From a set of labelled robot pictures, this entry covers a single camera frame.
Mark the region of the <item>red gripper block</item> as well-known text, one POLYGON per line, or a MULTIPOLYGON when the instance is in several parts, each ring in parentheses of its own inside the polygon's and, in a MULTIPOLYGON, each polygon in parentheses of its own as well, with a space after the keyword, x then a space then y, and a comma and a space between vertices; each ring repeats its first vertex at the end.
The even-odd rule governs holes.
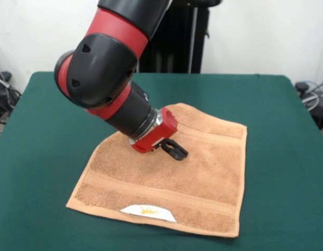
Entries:
POLYGON ((137 140, 130 139, 130 145, 139 153, 147 153, 153 151, 162 140, 166 139, 161 143, 161 148, 175 160, 181 161, 187 158, 188 151, 169 139, 177 132, 177 124, 178 121, 173 113, 168 108, 161 108, 150 129, 137 140))

